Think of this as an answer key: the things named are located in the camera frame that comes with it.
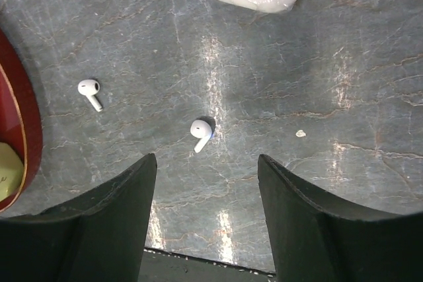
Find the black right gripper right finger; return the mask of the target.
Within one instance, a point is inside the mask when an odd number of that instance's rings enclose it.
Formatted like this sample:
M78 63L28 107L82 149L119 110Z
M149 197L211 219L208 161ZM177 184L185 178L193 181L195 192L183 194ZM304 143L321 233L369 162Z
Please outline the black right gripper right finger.
M422 214L348 201L268 155L258 185L278 281L421 281Z

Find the white bean earbud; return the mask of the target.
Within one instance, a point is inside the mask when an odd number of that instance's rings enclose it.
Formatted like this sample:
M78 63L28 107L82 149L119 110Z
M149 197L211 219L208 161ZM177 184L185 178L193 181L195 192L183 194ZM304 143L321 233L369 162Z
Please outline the white bean earbud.
M194 120L190 127L190 133L193 137L199 139L194 146L194 152L199 153L212 137L212 127L204 120Z

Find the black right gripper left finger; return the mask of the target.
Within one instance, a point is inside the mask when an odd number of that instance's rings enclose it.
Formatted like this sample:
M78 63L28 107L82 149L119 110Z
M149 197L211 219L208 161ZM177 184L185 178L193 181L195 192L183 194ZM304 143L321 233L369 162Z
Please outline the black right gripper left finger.
M36 215L1 219L2 281L137 281L157 161Z

